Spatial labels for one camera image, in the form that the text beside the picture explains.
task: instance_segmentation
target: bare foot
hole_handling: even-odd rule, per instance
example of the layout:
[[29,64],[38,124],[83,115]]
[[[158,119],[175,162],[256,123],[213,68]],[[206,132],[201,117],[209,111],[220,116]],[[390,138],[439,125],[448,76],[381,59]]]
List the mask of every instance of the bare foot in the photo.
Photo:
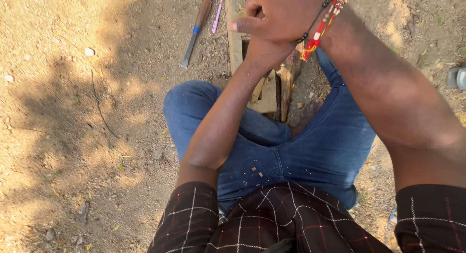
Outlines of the bare foot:
[[296,127],[291,130],[291,138],[297,136],[299,132],[301,132],[306,127],[306,125],[309,124],[309,121],[311,121],[311,119],[316,116],[322,104],[323,100],[318,98],[311,100],[309,104],[303,107],[298,125],[296,125]]

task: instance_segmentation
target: dirt ground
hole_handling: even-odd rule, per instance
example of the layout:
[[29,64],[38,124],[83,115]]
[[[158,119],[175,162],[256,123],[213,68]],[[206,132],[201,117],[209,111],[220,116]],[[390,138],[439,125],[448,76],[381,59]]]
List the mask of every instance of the dirt ground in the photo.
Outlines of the dirt ground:
[[[218,1],[186,70],[179,64],[200,0],[0,0],[0,251],[146,251],[178,172],[164,96],[190,79],[220,87],[230,79],[227,37],[210,31]],[[466,92],[444,80],[466,60],[466,0],[349,2],[465,123]],[[297,103],[328,90],[315,59],[294,84],[291,125]],[[394,225],[386,227],[393,171],[376,144],[351,214],[395,251]],[[87,223],[78,218],[86,205]]]

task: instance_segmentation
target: plaid shirt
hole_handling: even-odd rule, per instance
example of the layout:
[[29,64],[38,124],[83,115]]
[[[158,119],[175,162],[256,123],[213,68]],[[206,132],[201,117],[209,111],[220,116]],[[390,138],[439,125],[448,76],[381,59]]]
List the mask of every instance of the plaid shirt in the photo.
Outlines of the plaid shirt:
[[[397,193],[395,233],[403,252],[464,252],[466,189],[416,185]],[[218,220],[209,185],[181,185],[170,198],[150,253],[387,252],[327,192],[296,183],[262,186]]]

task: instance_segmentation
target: jeans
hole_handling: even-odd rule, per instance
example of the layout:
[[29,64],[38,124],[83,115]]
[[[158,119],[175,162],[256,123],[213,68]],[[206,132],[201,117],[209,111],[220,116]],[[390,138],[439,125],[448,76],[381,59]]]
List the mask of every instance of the jeans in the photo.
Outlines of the jeans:
[[[247,108],[218,176],[219,209],[227,212],[251,191],[282,181],[323,189],[347,209],[356,204],[358,193],[353,182],[376,134],[333,62],[320,48],[316,55],[331,86],[322,107],[293,139],[287,125]],[[220,94],[220,88],[197,80],[179,84],[167,93],[164,114],[179,161]]]

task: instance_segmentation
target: pink pen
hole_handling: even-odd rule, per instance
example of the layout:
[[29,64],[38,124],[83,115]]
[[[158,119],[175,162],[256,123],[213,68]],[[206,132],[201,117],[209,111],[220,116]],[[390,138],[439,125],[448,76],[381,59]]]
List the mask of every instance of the pink pen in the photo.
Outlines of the pink pen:
[[217,17],[215,18],[215,22],[213,23],[212,32],[214,34],[217,31],[218,19],[220,18],[220,11],[222,11],[222,2],[223,0],[220,0],[220,4],[218,5]]

